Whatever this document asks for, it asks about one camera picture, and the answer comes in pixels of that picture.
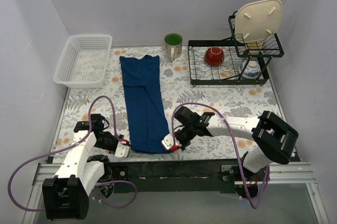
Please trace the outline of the blue t shirt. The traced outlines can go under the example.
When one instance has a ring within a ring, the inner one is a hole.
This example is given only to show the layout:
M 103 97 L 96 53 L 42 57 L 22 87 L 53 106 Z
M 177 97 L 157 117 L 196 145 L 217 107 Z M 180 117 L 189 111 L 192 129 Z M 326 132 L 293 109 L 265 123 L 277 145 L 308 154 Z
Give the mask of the blue t shirt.
M 162 154 L 170 133 L 160 87 L 160 58 L 120 57 L 131 147 L 136 152 Z

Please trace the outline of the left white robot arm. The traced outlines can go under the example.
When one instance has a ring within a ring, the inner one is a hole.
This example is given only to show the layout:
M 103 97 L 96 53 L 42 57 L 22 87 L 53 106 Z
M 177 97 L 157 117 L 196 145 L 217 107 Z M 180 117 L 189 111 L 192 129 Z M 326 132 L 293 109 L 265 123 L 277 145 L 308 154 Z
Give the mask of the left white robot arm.
M 93 147 L 115 153 L 119 140 L 106 131 L 107 120 L 92 114 L 92 132 L 87 121 L 74 128 L 76 147 L 70 149 L 62 165 L 42 186 L 46 217 L 49 220 L 79 219 L 87 216 L 89 195 L 97 182 L 111 178 L 112 169 L 106 155 L 90 156 Z

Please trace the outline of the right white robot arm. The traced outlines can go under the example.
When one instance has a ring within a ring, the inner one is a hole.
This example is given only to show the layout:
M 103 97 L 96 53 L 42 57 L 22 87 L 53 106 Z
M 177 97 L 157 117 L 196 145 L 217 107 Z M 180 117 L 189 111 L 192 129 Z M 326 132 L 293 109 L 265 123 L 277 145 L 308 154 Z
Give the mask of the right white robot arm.
M 186 148 L 198 137 L 230 136 L 254 141 L 257 147 L 240 159 L 239 176 L 243 180 L 253 179 L 269 164 L 288 164 L 292 156 L 298 132 L 271 111 L 251 118 L 221 117 L 217 112 L 199 115 L 182 106 L 173 115 L 182 128 L 174 132 L 172 149 Z

